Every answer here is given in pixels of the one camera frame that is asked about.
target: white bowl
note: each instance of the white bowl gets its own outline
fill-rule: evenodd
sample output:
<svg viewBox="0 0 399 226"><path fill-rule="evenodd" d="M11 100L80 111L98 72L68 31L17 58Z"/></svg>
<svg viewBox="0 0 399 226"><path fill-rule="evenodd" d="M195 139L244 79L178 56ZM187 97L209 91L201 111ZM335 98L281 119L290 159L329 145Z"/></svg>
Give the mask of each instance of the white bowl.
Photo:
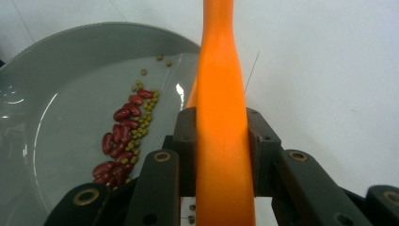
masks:
<svg viewBox="0 0 399 226"><path fill-rule="evenodd" d="M160 89L141 161L173 133L196 75L200 48L142 24L105 23L39 41L0 70L0 225L41 225L73 187L110 160L103 134L141 79ZM155 56L163 54L163 61ZM165 65L171 59L173 65ZM147 68L148 74L140 75Z"/></svg>

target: metal bolt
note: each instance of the metal bolt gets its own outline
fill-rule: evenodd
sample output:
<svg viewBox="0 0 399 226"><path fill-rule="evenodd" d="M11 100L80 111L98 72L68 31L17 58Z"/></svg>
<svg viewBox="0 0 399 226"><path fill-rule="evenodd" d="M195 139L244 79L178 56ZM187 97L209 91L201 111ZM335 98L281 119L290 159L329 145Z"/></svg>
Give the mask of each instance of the metal bolt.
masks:
<svg viewBox="0 0 399 226"><path fill-rule="evenodd" d="M160 152L160 153L156 153L153 156L153 158L157 162L165 162L165 161L168 161L170 159L170 154L167 153L167 152Z"/></svg>
<svg viewBox="0 0 399 226"><path fill-rule="evenodd" d="M396 193L394 191L385 191L382 194L387 200L392 202L393 204L399 206L399 193Z"/></svg>
<svg viewBox="0 0 399 226"><path fill-rule="evenodd" d="M79 191L73 197L73 203L75 205L87 205L99 198L100 192L96 188L87 188L84 190Z"/></svg>
<svg viewBox="0 0 399 226"><path fill-rule="evenodd" d="M304 153L300 153L300 152L290 152L288 153L288 155L294 159L295 161L298 162L306 162L308 161L308 156L305 155Z"/></svg>

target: thin wire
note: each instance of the thin wire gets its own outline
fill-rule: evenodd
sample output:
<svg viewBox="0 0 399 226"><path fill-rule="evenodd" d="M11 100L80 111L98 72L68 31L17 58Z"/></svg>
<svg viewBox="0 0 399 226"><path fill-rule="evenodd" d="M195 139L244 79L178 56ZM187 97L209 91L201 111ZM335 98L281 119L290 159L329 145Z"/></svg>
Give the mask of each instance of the thin wire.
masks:
<svg viewBox="0 0 399 226"><path fill-rule="evenodd" d="M249 84L249 80L250 80L250 77L252 76L253 69L255 68L255 64L256 64L256 62L258 61L259 53L260 53L260 52L258 52L258 55L256 55L255 62L253 63L252 70L250 71L249 79L248 79L248 81L247 81L247 85L246 85L246 89L244 90L244 93L247 92L247 87L248 87L248 84Z"/></svg>
<svg viewBox="0 0 399 226"><path fill-rule="evenodd" d="M32 36L32 34L30 33L29 28L27 28L26 22L24 21L24 17L23 17L23 15L21 14L20 10L17 8L17 5L15 5L14 0L11 0L11 2L12 2L12 5L14 5L15 9L17 10L18 15L20 16L21 20L23 21L23 24L24 24L24 27L25 27L25 29L26 29L26 31L27 31L27 34L29 35L30 39L31 39L33 42L35 42L35 39L33 39L33 36Z"/></svg>
<svg viewBox="0 0 399 226"><path fill-rule="evenodd" d="M120 12L120 9L117 8L117 6L115 6L114 2L112 0L109 0L109 2L111 3L111 5L117 10L117 12L120 14L121 17L123 17L123 19L125 20L125 22L127 22L126 17L123 15L123 13Z"/></svg>

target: bean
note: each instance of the bean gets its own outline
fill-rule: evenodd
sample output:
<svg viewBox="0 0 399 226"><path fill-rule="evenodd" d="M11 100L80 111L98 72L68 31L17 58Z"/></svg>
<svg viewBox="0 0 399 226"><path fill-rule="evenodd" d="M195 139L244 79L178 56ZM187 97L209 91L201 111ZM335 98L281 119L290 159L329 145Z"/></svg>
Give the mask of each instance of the bean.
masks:
<svg viewBox="0 0 399 226"><path fill-rule="evenodd" d="M140 107L138 107L137 105L133 104L133 103L127 103L125 104L122 109L128 109L133 116L140 116L141 115L141 110Z"/></svg>
<svg viewBox="0 0 399 226"><path fill-rule="evenodd" d="M106 133L103 136L103 153L109 154L112 150L112 139L113 136L111 133Z"/></svg>
<svg viewBox="0 0 399 226"><path fill-rule="evenodd" d="M97 167L94 168L93 170L93 176L97 177L100 174L104 173L104 172L109 172L111 171L113 168L115 167L115 163L112 161L106 161L103 162L101 164L99 164Z"/></svg>
<svg viewBox="0 0 399 226"><path fill-rule="evenodd" d="M133 170L133 164L127 163L127 164L123 165L122 168L123 168L123 170L125 170L125 172L127 174L129 174Z"/></svg>
<svg viewBox="0 0 399 226"><path fill-rule="evenodd" d="M120 153L120 155L118 155L118 157L115 159L115 164L117 165L124 165L122 164L122 160L127 158L128 162L130 161L130 159L132 159L133 157L133 153L132 152L123 152Z"/></svg>
<svg viewBox="0 0 399 226"><path fill-rule="evenodd" d="M140 146L140 144L141 144L140 140L135 140L135 141L134 141L135 147L138 148L138 147Z"/></svg>
<svg viewBox="0 0 399 226"><path fill-rule="evenodd" d="M141 104L143 104L143 98L138 95L130 95L129 102L134 103L136 105L141 105Z"/></svg>
<svg viewBox="0 0 399 226"><path fill-rule="evenodd" d="M114 124L112 127L112 133L114 134L114 143L119 143L121 138L121 126Z"/></svg>
<svg viewBox="0 0 399 226"><path fill-rule="evenodd" d="M109 156L115 158L118 155L120 155L122 152L124 152L125 145L123 143L117 144L114 149L112 149L111 153L109 153Z"/></svg>
<svg viewBox="0 0 399 226"><path fill-rule="evenodd" d="M108 181L108 183L106 183L105 185L108 186L110 189L114 188L114 186L117 184L117 178L115 178L114 176L111 177Z"/></svg>
<svg viewBox="0 0 399 226"><path fill-rule="evenodd" d="M132 159L130 160L130 163L135 164L137 160L138 160L137 156L133 156Z"/></svg>
<svg viewBox="0 0 399 226"><path fill-rule="evenodd" d="M139 155L140 154L140 150L138 148L133 149L133 154L134 155Z"/></svg>
<svg viewBox="0 0 399 226"><path fill-rule="evenodd" d="M156 61L161 61L164 58L163 55L158 55L156 56Z"/></svg>
<svg viewBox="0 0 399 226"><path fill-rule="evenodd" d="M113 178L111 173L104 172L104 173L98 175L96 178L94 178L93 183L106 185L111 178Z"/></svg>
<svg viewBox="0 0 399 226"><path fill-rule="evenodd" d="M138 126L140 126L140 123L138 123L138 121L136 120L121 120L120 121L120 125L128 125L131 129L135 130L136 128L138 128Z"/></svg>
<svg viewBox="0 0 399 226"><path fill-rule="evenodd" d="M148 129L143 129L143 132L141 132L142 136L146 136L149 133Z"/></svg>
<svg viewBox="0 0 399 226"><path fill-rule="evenodd" d="M167 60L167 66L170 67L172 66L173 62L171 60Z"/></svg>
<svg viewBox="0 0 399 226"><path fill-rule="evenodd" d="M120 141L123 144L127 144L130 140L132 140L132 137L130 137L130 126L122 125L120 128Z"/></svg>
<svg viewBox="0 0 399 226"><path fill-rule="evenodd" d="M147 74L147 70L146 69L141 69L140 73L141 73L141 75L146 75Z"/></svg>
<svg viewBox="0 0 399 226"><path fill-rule="evenodd" d="M151 92L149 90L145 90L145 89L139 89L137 91L137 95L139 95L140 97L142 97L144 99L148 99L153 96L153 92Z"/></svg>
<svg viewBox="0 0 399 226"><path fill-rule="evenodd" d="M129 118L131 111L126 108L121 108L114 113L114 120L121 121L123 119Z"/></svg>
<svg viewBox="0 0 399 226"><path fill-rule="evenodd" d="M143 83L140 81L140 80L136 80L136 85L137 85L137 87L139 88L139 89L143 89Z"/></svg>
<svg viewBox="0 0 399 226"><path fill-rule="evenodd" d="M187 219L189 224L194 224L196 222L196 218L194 216L188 216Z"/></svg>
<svg viewBox="0 0 399 226"><path fill-rule="evenodd" d="M114 169L112 169L112 175L117 179L117 186L122 186L127 178L126 171L121 167L114 167Z"/></svg>

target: white background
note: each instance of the white background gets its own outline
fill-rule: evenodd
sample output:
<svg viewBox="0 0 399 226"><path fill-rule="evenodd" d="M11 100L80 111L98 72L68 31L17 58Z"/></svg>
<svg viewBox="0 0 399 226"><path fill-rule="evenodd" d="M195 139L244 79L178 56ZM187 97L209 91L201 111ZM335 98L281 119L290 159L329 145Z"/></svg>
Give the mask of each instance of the white background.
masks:
<svg viewBox="0 0 399 226"><path fill-rule="evenodd" d="M200 44L202 2L0 0L0 59L99 22L151 24ZM361 196L399 186L399 1L235 1L234 34L247 106L285 149L312 154ZM270 203L256 204L258 225L273 222Z"/></svg>

